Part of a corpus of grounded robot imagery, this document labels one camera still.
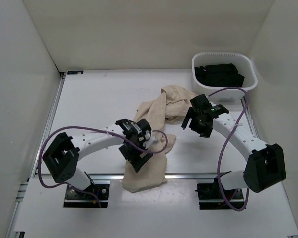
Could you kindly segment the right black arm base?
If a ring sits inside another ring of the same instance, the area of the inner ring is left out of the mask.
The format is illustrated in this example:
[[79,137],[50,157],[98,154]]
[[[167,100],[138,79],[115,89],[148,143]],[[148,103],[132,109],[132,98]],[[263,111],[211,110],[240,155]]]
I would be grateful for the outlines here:
[[[198,183],[195,190],[198,194],[200,210],[229,210],[219,188],[212,183]],[[241,189],[224,190],[224,194],[235,208],[242,208],[245,204]]]

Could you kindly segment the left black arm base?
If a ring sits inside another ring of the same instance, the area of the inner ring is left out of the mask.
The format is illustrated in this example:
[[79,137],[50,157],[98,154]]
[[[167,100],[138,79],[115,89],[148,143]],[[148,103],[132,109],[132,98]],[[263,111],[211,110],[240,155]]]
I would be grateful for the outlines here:
[[98,197],[99,202],[92,195],[75,191],[67,186],[63,207],[64,208],[96,208],[105,209],[108,207],[110,184],[99,183],[95,185],[93,193]]

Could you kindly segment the black trousers in basket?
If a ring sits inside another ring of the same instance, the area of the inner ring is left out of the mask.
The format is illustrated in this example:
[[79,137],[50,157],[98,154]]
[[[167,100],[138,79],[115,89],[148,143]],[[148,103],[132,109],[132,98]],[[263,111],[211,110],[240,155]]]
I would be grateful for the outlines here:
[[234,64],[194,67],[197,81],[209,87],[243,87],[245,77]]

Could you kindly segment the blue corner label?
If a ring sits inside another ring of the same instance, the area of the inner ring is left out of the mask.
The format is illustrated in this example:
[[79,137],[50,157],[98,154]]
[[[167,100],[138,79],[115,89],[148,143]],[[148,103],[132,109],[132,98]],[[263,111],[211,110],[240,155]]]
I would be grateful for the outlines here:
[[82,75],[84,74],[83,70],[69,70],[67,71],[67,75]]

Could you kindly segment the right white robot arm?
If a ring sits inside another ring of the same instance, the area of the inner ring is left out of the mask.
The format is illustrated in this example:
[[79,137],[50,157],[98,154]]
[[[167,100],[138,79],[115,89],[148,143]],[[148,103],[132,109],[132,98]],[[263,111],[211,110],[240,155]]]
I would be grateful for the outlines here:
[[220,133],[246,160],[243,171],[220,174],[213,192],[225,198],[233,189],[250,189],[255,193],[270,188],[286,179],[284,152],[280,145],[269,145],[238,125],[223,105],[212,104],[204,94],[190,100],[182,128],[190,128],[202,138],[209,138],[212,131]]

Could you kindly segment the beige trousers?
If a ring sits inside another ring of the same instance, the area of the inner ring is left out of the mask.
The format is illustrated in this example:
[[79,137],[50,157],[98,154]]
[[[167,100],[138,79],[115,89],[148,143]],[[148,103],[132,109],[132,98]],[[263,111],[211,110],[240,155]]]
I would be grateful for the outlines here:
[[[173,124],[182,120],[191,106],[190,100],[197,96],[196,93],[177,86],[168,85],[161,88],[161,94],[154,100],[142,102],[134,116],[134,121],[146,119],[153,130],[164,131],[166,123]],[[131,193],[151,189],[167,182],[165,172],[167,167],[166,154],[172,150],[176,136],[168,134],[165,138],[161,133],[155,132],[158,143],[151,146],[151,151],[158,151],[166,146],[166,149],[154,154],[136,173],[130,162],[126,162],[123,188]]]

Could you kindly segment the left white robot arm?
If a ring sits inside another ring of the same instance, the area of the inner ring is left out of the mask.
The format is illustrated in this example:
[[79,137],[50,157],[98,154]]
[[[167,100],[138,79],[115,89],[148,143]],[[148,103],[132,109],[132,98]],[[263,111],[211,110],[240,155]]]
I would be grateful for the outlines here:
[[153,154],[148,149],[157,142],[150,124],[121,119],[103,130],[92,130],[79,136],[59,133],[43,154],[43,161],[55,183],[67,183],[77,188],[82,198],[90,198],[96,186],[90,176],[79,169],[77,164],[84,157],[106,149],[119,146],[119,151],[135,172],[150,159]]

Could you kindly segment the white plastic basket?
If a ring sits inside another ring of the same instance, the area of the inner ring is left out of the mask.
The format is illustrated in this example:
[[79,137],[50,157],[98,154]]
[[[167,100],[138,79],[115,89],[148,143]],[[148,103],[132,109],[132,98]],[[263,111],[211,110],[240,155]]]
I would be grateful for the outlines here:
[[236,66],[238,73],[245,77],[242,89],[250,91],[258,84],[258,79],[253,68],[252,61],[249,57],[234,52],[200,52],[193,56],[191,60],[192,66],[192,90],[197,94],[205,94],[210,96],[210,100],[216,101],[238,101],[244,97],[244,93],[238,89],[227,89],[218,92],[219,87],[206,86],[198,82],[195,67],[229,64],[232,63]]

